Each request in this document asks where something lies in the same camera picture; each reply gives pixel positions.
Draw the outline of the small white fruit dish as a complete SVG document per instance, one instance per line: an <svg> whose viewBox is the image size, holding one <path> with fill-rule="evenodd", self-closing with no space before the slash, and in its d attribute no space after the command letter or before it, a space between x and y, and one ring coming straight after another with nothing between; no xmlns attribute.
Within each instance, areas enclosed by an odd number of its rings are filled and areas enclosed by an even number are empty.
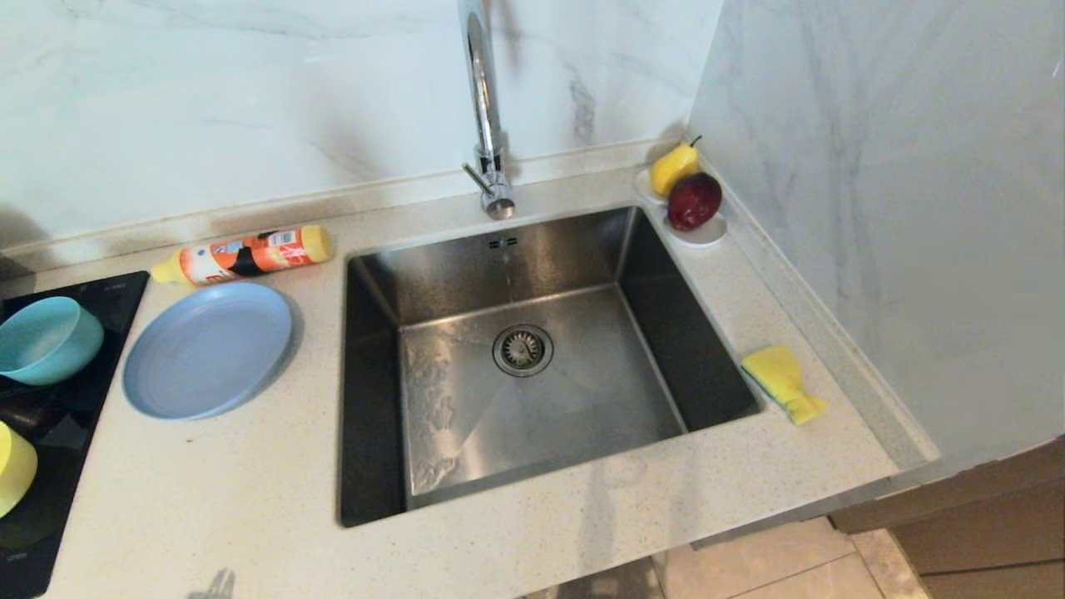
<svg viewBox="0 0 1065 599"><path fill-rule="evenodd" d="M636 174L634 181L636 193L651 206L651 211L655 212L661 220L666 234L672 234L676 241L689 249L703 249L719 242L727 232L727 221L721 212L716 213L710 220L697 229L681 231L674 228L668 220L668 201L666 197L658 195L651 187L651 176L649 168L643 168Z"/></svg>

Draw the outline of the stainless steel sink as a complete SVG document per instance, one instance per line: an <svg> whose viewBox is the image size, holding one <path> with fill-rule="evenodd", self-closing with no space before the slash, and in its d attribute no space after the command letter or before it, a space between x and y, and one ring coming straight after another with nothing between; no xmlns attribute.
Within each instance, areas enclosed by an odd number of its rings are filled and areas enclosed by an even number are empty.
<svg viewBox="0 0 1065 599"><path fill-rule="evenodd" d="M344 315L342 527L760 412L635 205L353 255ZM532 378L492 358L517 324L554 341Z"/></svg>

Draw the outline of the chrome faucet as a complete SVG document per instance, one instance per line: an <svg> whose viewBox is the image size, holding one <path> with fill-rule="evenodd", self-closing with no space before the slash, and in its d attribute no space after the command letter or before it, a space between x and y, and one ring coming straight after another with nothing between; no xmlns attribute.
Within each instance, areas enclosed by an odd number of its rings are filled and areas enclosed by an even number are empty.
<svg viewBox="0 0 1065 599"><path fill-rule="evenodd" d="M463 34L469 95L477 126L475 164L470 166L464 163L463 171L482 194L484 213L492 220L506 220L514 215L517 205L511 197L511 187L503 163L506 140L496 102L489 22L484 12L484 0L457 0L457 7Z"/></svg>

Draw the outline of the yellow-green bowl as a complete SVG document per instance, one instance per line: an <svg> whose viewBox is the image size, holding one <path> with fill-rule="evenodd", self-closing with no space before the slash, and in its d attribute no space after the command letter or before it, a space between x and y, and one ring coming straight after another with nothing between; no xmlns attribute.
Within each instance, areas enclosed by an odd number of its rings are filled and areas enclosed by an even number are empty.
<svg viewBox="0 0 1065 599"><path fill-rule="evenodd" d="M37 450L0 421L0 518L14 509L37 476Z"/></svg>

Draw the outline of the teal bowl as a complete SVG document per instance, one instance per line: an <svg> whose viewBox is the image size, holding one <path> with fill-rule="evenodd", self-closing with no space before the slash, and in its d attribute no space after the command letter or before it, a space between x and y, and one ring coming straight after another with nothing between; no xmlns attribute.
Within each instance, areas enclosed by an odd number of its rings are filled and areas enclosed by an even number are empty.
<svg viewBox="0 0 1065 599"><path fill-rule="evenodd" d="M58 384L89 365L103 341L102 323L75 300L39 300L0 324L0 376Z"/></svg>

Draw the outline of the dark red apple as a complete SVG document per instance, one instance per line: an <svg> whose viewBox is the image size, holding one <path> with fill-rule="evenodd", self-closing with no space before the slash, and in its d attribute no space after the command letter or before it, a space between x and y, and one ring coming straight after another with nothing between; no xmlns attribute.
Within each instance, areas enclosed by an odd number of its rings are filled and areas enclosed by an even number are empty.
<svg viewBox="0 0 1065 599"><path fill-rule="evenodd" d="M723 190L718 179L707 173L685 177L672 187L668 196L668 216L673 229L692 231L719 211Z"/></svg>

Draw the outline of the metal sink drain strainer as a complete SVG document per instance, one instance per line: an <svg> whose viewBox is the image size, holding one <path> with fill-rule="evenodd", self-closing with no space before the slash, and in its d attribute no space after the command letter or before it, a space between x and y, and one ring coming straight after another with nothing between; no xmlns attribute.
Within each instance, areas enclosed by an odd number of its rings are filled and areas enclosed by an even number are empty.
<svg viewBox="0 0 1065 599"><path fill-rule="evenodd" d="M517 324L499 333L492 344L496 367L513 378L532 378L554 357L554 341L548 333L532 324Z"/></svg>

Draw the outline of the light wooden cabinet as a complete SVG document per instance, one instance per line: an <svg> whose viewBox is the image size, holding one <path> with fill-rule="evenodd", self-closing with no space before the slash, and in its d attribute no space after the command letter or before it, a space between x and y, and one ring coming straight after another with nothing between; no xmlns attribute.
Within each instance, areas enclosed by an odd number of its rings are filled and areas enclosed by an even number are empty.
<svg viewBox="0 0 1065 599"><path fill-rule="evenodd" d="M933 599L1065 599L1065 435L830 522L886 531Z"/></svg>

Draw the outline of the yellow sponge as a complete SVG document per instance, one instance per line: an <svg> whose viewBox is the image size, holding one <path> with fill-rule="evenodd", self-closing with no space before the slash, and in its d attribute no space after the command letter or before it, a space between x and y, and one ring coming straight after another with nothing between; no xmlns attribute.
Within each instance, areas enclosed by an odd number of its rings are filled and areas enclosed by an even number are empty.
<svg viewBox="0 0 1065 599"><path fill-rule="evenodd" d="M794 425L807 423L828 409L825 402L807 390L804 371L788 346L756 350L742 358L741 367Z"/></svg>

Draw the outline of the gray plate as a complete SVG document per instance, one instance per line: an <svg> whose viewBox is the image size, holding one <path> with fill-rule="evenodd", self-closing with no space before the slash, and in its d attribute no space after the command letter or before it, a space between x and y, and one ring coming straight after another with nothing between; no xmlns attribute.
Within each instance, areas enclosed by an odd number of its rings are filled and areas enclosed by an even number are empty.
<svg viewBox="0 0 1065 599"><path fill-rule="evenodd" d="M122 391L164 421L215 417L264 390L285 363L295 319L288 300L257 284L224 284L179 300L137 338Z"/></svg>

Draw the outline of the yellow pear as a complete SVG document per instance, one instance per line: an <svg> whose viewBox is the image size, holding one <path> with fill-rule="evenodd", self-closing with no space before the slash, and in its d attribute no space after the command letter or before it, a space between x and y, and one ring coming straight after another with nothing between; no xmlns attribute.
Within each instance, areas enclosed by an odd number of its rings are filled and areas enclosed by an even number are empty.
<svg viewBox="0 0 1065 599"><path fill-rule="evenodd" d="M688 143L681 143L676 148L651 164L651 189L659 196L667 198L682 178L697 174L699 171L699 148L697 143L702 136L697 136Z"/></svg>

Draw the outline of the orange dish soap bottle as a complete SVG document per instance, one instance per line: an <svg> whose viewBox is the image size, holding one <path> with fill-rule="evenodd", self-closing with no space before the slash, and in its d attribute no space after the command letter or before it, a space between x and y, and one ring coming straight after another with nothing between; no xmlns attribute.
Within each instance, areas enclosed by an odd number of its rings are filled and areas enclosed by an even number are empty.
<svg viewBox="0 0 1065 599"><path fill-rule="evenodd" d="M155 263L150 276L157 284L225 284L253 278L277 270L318 265L334 258L334 240L320 225L276 229L231 241L190 246Z"/></svg>

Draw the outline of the black induction cooktop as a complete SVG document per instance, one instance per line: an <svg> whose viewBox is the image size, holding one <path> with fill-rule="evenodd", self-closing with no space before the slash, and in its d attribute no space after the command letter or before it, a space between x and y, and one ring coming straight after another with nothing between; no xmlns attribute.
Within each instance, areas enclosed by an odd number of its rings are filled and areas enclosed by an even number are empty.
<svg viewBox="0 0 1065 599"><path fill-rule="evenodd" d="M38 300L70 297L99 319L104 337L100 352L72 378L43 387L0 378L0 421L37 451L29 490L0 518L0 599L34 599L49 587L92 436L148 280L137 270L2 303L14 314Z"/></svg>

